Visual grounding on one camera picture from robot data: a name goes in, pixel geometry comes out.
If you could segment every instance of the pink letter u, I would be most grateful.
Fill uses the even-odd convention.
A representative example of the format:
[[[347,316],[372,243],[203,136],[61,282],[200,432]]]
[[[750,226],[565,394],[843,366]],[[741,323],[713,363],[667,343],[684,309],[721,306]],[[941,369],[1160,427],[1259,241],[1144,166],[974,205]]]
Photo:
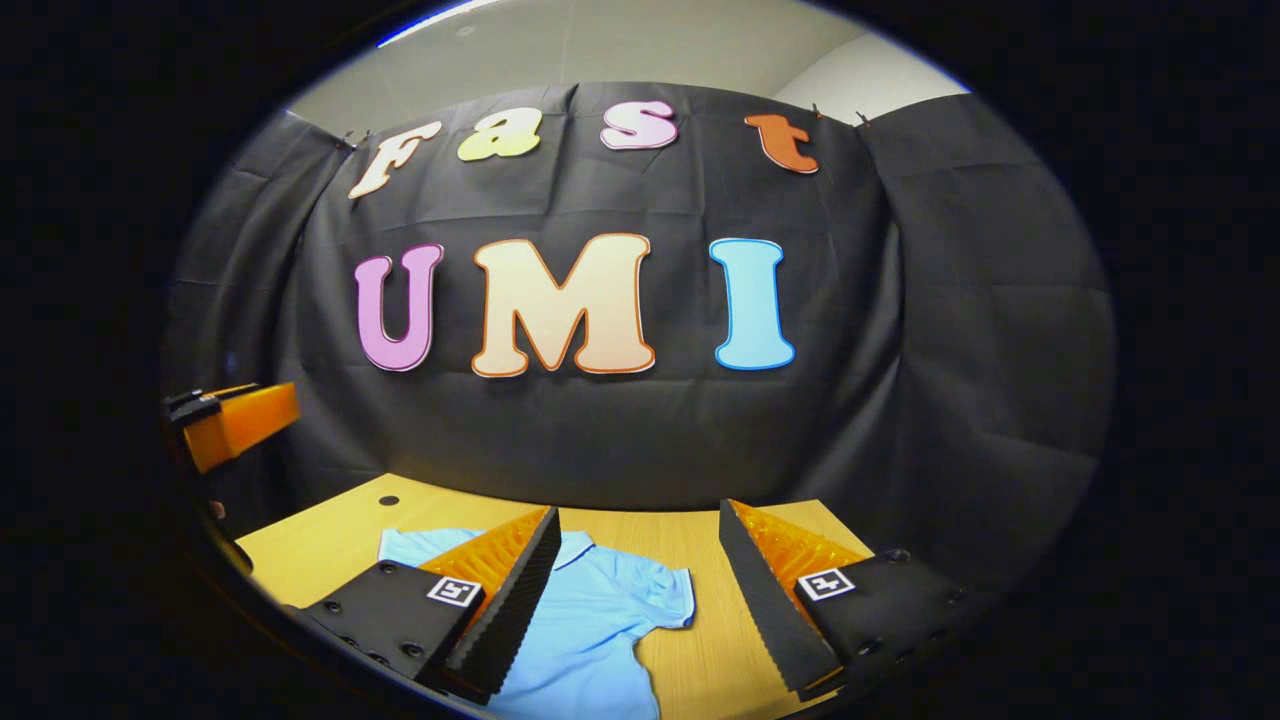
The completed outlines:
[[[401,340],[387,337],[383,327],[383,281],[392,272],[392,259],[370,258],[356,266],[360,346],[370,363],[403,373],[426,359],[431,350],[431,277],[443,258],[439,245],[420,245],[401,258],[408,270],[408,329]]]

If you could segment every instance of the orange block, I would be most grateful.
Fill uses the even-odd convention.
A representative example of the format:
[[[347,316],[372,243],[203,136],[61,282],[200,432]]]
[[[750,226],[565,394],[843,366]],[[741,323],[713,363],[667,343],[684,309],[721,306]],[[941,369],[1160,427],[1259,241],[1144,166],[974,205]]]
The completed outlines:
[[[209,396],[216,397],[243,387]],[[285,383],[221,401],[216,414],[183,428],[183,436],[196,469],[204,474],[239,457],[242,452],[297,419],[297,392],[293,383]]]

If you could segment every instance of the blue letter i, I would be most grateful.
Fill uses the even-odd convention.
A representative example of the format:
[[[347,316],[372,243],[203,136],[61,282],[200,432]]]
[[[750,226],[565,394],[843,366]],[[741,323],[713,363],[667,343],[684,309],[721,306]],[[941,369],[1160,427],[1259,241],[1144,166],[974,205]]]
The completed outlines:
[[[782,247],[767,240],[726,237],[709,247],[724,266],[728,290],[728,340],[716,348],[716,361],[733,370],[781,368],[796,356],[782,340],[774,268]]]

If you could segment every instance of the shirt sleeve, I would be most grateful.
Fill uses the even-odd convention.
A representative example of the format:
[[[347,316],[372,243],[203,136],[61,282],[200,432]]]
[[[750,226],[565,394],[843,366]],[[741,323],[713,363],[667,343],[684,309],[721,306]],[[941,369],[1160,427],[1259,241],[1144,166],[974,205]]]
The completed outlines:
[[[402,533],[394,528],[383,530],[378,543],[378,560],[394,560],[417,568],[480,534],[476,530],[445,529],[421,533]]]
[[[687,628],[694,620],[694,580],[687,569],[671,570],[648,557],[617,553],[618,579],[640,614],[658,628]]]

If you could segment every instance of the black cloth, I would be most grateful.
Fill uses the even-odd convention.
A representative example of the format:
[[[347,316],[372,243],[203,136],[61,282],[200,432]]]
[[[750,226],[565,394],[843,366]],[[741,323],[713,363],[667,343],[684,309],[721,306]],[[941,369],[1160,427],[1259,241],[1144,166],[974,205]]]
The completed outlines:
[[[628,100],[668,102],[678,140],[607,149],[600,117]],[[457,158],[480,118],[517,106],[543,111],[534,151]],[[817,173],[764,156],[742,119],[768,113],[809,133],[800,151],[818,160]],[[431,120],[444,129],[385,187],[347,197],[379,141]],[[253,147],[270,155],[273,145],[314,174],[197,222],[205,250],[188,249],[179,278],[212,284],[175,295],[175,316],[188,320],[170,332],[197,369],[175,370],[175,389],[298,383],[302,420],[261,452],[278,465],[224,482],[274,488],[276,505],[229,503],[232,514],[265,521],[384,471],[570,507],[817,497],[873,548],[905,546],[960,582],[1000,591],[1051,542],[1093,473],[1112,383],[1102,272],[1052,174],[970,96],[854,128],[719,90],[582,83],[447,108],[374,135],[346,159],[328,136],[314,147],[284,138]],[[241,222],[255,232],[216,227]],[[655,365],[580,370],[571,360],[580,325],[556,372],[520,331],[531,359],[522,375],[474,374],[485,297],[475,250],[527,238],[563,281],[607,232],[652,243],[640,304]],[[717,364],[728,307],[708,245],[722,237],[783,249],[777,284],[791,364]],[[445,251],[431,352],[411,372],[381,370],[360,347],[353,270],[375,255],[396,263],[384,318],[398,337],[399,258],[428,242]],[[193,315],[196,302],[206,314]]]
[[[161,351],[168,393],[212,391],[276,377],[271,354],[284,283],[316,199],[352,147],[293,113],[268,122],[210,190],[169,283]],[[238,537],[302,506],[280,482],[269,446],[215,480]]]

